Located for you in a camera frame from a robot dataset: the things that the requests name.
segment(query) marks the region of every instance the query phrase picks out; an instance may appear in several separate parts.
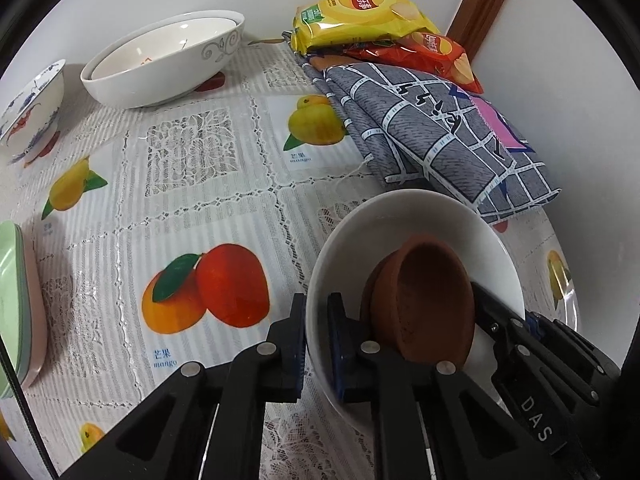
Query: blue and white porcelain bowl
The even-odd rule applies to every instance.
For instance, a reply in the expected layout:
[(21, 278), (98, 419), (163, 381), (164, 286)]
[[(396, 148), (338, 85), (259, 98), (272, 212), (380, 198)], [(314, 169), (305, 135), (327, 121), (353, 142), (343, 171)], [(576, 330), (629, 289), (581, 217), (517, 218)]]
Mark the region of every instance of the blue and white porcelain bowl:
[(0, 150), (9, 162), (31, 162), (46, 147), (58, 127), (65, 94), (65, 60), (50, 64), (30, 80), (0, 117)]

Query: potato chip bag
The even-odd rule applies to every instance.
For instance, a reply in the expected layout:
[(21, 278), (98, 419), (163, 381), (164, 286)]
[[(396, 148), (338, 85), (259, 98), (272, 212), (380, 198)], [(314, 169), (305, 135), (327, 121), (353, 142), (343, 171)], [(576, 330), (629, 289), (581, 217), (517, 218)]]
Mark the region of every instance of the potato chip bag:
[(364, 61), (439, 75), (476, 94), (484, 91), (471, 70), (465, 49), (451, 38), (439, 34), (412, 32), (399, 40), (353, 44), (343, 52)]
[(291, 46), (306, 54), (310, 48), (394, 40), (417, 30), (438, 32), (409, 0), (320, 0), (296, 11)]

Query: white bowl with gray pattern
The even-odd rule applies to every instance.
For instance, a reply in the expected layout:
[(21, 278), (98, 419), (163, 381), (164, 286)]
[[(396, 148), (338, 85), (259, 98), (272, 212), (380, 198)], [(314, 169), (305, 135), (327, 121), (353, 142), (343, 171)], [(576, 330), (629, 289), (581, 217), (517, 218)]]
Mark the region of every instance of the white bowl with gray pattern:
[(240, 45), (244, 16), (200, 10), (152, 23), (105, 48), (80, 79), (98, 102), (137, 108), (169, 101), (216, 75)]

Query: white plate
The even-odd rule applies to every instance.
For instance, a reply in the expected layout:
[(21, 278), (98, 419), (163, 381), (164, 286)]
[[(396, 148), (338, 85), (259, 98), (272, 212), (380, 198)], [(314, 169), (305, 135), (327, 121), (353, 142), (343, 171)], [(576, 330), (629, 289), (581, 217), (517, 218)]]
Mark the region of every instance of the white plate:
[[(358, 319), (364, 284), (380, 260), (413, 234), (434, 235), (456, 252), (469, 278), (524, 318), (524, 299), (511, 258), (478, 215), (442, 194), (421, 189), (379, 195), (349, 213), (322, 247), (306, 299), (306, 344), (314, 370), (333, 407), (354, 428), (372, 434), (368, 404), (342, 404), (332, 389), (326, 298), (340, 292), (348, 317)], [(495, 400), (492, 339), (476, 326), (464, 371)]]

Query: terracotta pot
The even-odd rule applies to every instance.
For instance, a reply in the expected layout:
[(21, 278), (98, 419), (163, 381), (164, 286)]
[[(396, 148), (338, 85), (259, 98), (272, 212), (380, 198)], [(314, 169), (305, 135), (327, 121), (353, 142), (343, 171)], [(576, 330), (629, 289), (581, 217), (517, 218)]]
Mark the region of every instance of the terracotta pot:
[(447, 360), (462, 368), (474, 338), (474, 317), (465, 267), (431, 235), (409, 238), (386, 258), (375, 279), (370, 301), (374, 336), (409, 361)]
[(382, 267), (385, 266), (385, 264), (389, 261), (389, 258), (393, 257), (396, 252), (397, 251), (394, 251), (391, 254), (385, 256), (384, 259), (380, 260), (375, 269), (371, 271), (371, 274), (364, 284), (364, 290), (362, 291), (362, 300), (360, 301), (360, 321), (366, 323), (367, 325), (371, 324), (371, 297), (373, 296), (373, 287), (376, 285), (376, 280), (380, 275)]

